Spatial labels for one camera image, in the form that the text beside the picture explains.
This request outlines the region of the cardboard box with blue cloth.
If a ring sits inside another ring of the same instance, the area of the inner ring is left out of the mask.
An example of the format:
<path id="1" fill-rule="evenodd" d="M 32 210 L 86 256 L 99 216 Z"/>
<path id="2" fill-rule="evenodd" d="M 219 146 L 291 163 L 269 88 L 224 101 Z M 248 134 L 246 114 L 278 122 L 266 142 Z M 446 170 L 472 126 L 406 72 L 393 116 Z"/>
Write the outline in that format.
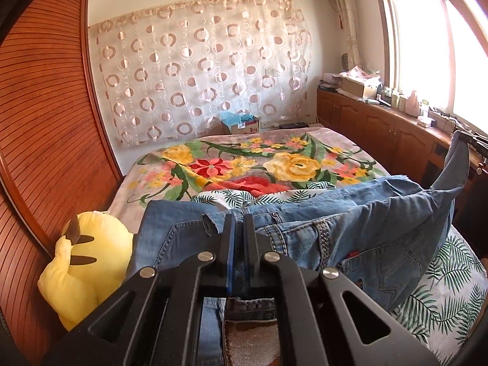
<path id="1" fill-rule="evenodd" d="M 260 130 L 259 118 L 251 113 L 223 112 L 220 118 L 230 135 L 249 135 Z"/>

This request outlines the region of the blue denim jeans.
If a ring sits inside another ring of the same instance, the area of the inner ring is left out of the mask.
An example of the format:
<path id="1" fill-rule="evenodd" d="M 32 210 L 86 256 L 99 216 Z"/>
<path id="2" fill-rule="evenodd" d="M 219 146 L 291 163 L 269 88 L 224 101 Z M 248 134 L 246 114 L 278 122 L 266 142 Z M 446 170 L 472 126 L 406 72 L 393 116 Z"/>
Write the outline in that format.
<path id="1" fill-rule="evenodd" d="M 281 199 L 215 190 L 189 202 L 152 201 L 145 209 L 127 272 L 177 267 L 222 233 L 227 215 L 253 219 L 274 252 L 313 271 L 336 268 L 386 311 L 418 288 L 446 240 L 455 197 L 467 182 L 469 154 L 452 137 L 443 171 L 429 188 L 386 176 Z"/>

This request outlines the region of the long wooden sideboard cabinet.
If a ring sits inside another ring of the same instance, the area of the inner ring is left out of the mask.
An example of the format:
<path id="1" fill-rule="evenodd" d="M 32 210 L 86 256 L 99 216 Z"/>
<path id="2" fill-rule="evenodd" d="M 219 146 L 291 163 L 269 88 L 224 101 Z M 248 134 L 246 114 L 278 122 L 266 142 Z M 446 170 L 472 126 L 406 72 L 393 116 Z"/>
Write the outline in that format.
<path id="1" fill-rule="evenodd" d="M 317 90 L 318 120 L 345 135 L 392 174 L 405 174 L 423 187 L 440 174 L 451 135 L 423 128 L 395 109 L 366 104 L 340 93 Z"/>

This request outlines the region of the cardboard box on sideboard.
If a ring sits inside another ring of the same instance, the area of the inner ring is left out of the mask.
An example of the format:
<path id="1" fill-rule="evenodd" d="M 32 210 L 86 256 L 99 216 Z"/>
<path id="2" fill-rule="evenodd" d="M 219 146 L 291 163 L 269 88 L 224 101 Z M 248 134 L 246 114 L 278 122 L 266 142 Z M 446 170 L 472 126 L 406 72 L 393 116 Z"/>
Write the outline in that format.
<path id="1" fill-rule="evenodd" d="M 342 72 L 340 89 L 358 98 L 376 98 L 381 84 L 380 76 L 376 73 L 366 73 L 358 65 L 347 72 Z"/>

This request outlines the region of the yellow plush toy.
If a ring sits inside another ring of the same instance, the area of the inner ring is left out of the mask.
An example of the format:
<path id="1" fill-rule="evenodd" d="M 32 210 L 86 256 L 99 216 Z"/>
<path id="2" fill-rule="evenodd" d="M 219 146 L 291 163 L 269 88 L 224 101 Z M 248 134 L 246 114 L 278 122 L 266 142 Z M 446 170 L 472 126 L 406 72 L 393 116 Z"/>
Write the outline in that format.
<path id="1" fill-rule="evenodd" d="M 37 282 L 66 331 L 121 286 L 132 244 L 133 234 L 104 212 L 82 212 L 67 223 Z"/>

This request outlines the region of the wooden framed window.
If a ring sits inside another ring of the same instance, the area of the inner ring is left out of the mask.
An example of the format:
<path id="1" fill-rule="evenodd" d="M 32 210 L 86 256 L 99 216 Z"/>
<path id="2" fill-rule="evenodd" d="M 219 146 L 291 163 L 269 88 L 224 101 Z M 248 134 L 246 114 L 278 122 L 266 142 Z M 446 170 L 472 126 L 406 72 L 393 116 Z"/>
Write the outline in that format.
<path id="1" fill-rule="evenodd" d="M 379 0 L 386 83 L 487 130 L 487 18 L 474 0 Z"/>

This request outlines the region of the sheer circle-pattern curtain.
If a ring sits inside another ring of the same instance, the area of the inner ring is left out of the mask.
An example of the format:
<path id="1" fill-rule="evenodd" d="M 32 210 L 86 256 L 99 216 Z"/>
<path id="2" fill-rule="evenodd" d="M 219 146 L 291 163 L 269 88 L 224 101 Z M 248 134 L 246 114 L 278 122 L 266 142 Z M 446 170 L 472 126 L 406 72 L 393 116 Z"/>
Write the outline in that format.
<path id="1" fill-rule="evenodd" d="M 296 118 L 312 37 L 293 0 L 188 0 L 88 30 L 108 121 L 131 147 L 207 134 L 223 115 Z"/>

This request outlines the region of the wooden slatted wardrobe door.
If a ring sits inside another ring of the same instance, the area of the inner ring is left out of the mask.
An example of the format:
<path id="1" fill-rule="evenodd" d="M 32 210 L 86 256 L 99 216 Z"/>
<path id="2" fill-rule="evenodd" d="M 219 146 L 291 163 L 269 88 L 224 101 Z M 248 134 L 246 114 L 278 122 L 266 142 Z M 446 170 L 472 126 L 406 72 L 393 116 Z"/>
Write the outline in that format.
<path id="1" fill-rule="evenodd" d="M 1 312 L 36 365 L 65 333 L 37 281 L 65 223 L 122 181 L 95 96 L 88 0 L 3 0 Z"/>

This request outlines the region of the floral bed blanket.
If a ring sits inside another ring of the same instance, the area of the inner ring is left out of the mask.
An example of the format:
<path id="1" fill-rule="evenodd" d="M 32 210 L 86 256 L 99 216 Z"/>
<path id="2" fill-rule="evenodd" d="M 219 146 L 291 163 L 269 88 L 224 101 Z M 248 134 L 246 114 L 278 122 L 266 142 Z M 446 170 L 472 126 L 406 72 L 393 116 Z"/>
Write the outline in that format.
<path id="1" fill-rule="evenodd" d="M 135 233 L 154 200 L 195 200 L 223 210 L 300 203 L 386 174 L 359 145 L 324 127 L 214 135 L 140 157 L 108 212 Z"/>

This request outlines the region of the leaf-pattern bed sheet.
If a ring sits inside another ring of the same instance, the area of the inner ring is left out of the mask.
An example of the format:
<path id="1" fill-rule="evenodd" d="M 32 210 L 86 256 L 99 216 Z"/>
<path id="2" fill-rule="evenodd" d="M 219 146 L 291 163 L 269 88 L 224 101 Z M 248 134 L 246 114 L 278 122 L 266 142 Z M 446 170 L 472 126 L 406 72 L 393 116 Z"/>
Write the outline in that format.
<path id="1" fill-rule="evenodd" d="M 310 189 L 261 196 L 238 190 L 213 190 L 202 192 L 193 200 L 229 211 L 259 205 L 303 206 L 316 198 L 323 199 L 328 191 L 315 183 Z M 391 313 L 442 365 L 450 365 L 455 359 L 486 309 L 486 266 L 452 228 L 413 293 Z M 280 361 L 276 321 L 270 316 L 257 316 L 258 310 L 260 306 L 252 304 L 250 321 L 237 317 L 225 324 L 225 364 L 277 365 Z"/>

